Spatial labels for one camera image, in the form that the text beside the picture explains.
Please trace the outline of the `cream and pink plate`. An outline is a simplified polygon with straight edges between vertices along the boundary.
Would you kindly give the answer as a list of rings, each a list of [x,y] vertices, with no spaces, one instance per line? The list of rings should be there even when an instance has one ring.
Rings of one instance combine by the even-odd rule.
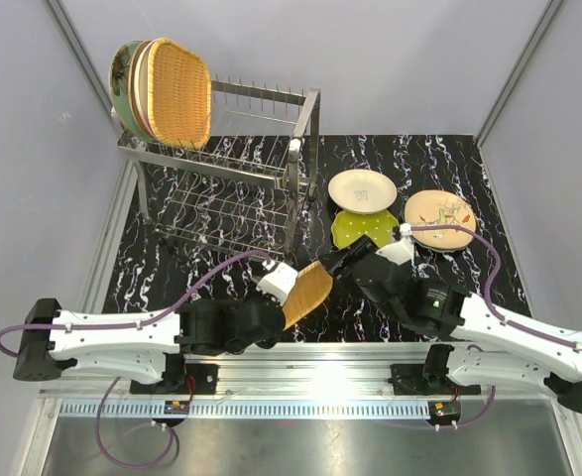
[[[141,120],[141,128],[150,137],[157,141],[149,120],[149,52],[155,41],[143,42],[136,60],[133,74],[136,110]]]

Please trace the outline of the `peach bird plate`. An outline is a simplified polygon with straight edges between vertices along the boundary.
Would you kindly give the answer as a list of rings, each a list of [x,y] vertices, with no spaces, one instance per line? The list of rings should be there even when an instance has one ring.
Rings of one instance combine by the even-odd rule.
[[[458,225],[472,232],[477,230],[471,206],[458,195],[438,189],[412,195],[405,204],[404,220],[412,226]]]
[[[134,52],[132,53],[132,56],[131,56],[131,61],[130,61],[130,65],[129,65],[129,72],[128,72],[129,105],[130,105],[130,109],[132,112],[134,122],[136,124],[137,129],[139,130],[139,133],[137,134],[137,136],[142,140],[149,140],[150,135],[148,134],[147,128],[145,127],[145,124],[141,118],[141,115],[140,115],[138,108],[137,108],[137,105],[136,105],[135,71],[136,71],[137,62],[139,60],[141,52],[143,51],[144,47],[146,47],[148,44],[149,44],[149,41],[142,41],[136,47],[136,49],[134,50]]]

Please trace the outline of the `cream round plate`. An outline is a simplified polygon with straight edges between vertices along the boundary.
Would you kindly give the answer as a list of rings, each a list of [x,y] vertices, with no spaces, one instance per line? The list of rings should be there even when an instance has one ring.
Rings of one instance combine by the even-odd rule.
[[[334,176],[328,184],[332,201],[343,210],[374,214],[388,209],[398,196],[396,185],[370,170],[349,170]]]

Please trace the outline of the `wooden plate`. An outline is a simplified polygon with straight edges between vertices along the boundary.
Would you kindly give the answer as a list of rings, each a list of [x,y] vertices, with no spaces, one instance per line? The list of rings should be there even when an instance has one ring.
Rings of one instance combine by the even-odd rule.
[[[210,136],[212,81],[204,60],[169,38],[148,57],[148,115],[156,139],[199,150]]]

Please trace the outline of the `mint green flower plate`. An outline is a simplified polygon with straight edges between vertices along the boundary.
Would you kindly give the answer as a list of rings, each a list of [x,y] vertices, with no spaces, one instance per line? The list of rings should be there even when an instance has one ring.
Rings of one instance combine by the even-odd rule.
[[[120,123],[137,137],[141,136],[141,130],[130,105],[129,74],[133,54],[140,44],[140,41],[132,41],[121,46],[109,69],[109,92],[116,115]]]

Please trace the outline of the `yellow green plate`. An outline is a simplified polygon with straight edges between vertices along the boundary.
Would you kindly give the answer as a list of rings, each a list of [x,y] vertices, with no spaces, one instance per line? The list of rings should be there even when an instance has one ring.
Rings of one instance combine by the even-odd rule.
[[[379,248],[395,241],[394,230],[400,226],[389,210],[372,214],[339,211],[331,225],[331,237],[337,249],[353,244],[362,236],[369,237]]]

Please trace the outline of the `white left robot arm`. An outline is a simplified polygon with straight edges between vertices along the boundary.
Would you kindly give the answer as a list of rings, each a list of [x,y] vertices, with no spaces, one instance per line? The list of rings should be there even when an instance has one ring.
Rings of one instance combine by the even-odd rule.
[[[136,394],[185,393],[198,380],[188,375],[186,356],[239,354],[252,344],[273,343],[286,324],[282,307],[265,297],[198,299],[172,311],[113,314],[75,313],[42,298],[22,329],[13,377],[120,377]]]

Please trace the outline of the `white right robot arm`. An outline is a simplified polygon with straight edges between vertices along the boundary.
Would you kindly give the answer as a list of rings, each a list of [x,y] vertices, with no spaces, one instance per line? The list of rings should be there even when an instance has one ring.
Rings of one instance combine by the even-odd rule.
[[[384,247],[363,236],[318,261],[335,279],[350,278],[389,321],[438,338],[420,378],[434,394],[453,386],[529,387],[582,414],[582,331],[495,306],[487,293],[411,275],[413,243]]]

